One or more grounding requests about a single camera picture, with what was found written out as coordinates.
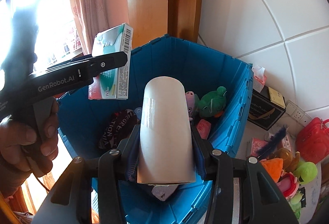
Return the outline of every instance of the blue feather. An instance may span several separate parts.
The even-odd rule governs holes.
[[[270,153],[272,153],[275,150],[279,142],[286,136],[286,131],[287,128],[283,126],[277,133],[275,133],[273,139],[269,143],[267,143],[262,148],[257,150],[256,153],[258,155],[259,160],[268,157]]]

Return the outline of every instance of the silver bolt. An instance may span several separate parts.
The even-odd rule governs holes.
[[[219,150],[219,149],[213,149],[213,155],[218,156],[218,155],[221,155],[221,154],[222,154],[222,151],[221,150]]]
[[[118,155],[120,153],[120,150],[119,149],[112,149],[110,151],[110,155]]]
[[[82,162],[82,159],[83,158],[81,156],[77,156],[77,157],[73,158],[73,162],[75,164],[78,164],[78,163],[81,163]]]
[[[252,164],[256,164],[258,161],[257,161],[257,158],[256,157],[249,157],[249,163],[252,163]]]

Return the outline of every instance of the barcode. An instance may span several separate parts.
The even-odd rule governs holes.
[[[126,29],[126,36],[124,38],[123,51],[128,54],[130,50],[130,38],[131,38],[131,30]]]

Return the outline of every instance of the red plastic bag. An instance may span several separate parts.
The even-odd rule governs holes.
[[[325,126],[328,122],[329,119],[316,117],[298,133],[296,149],[305,161],[316,164],[329,155],[329,128]]]

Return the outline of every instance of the white cylinder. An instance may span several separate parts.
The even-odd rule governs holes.
[[[174,78],[154,78],[144,91],[137,182],[168,185],[194,181],[184,87]]]

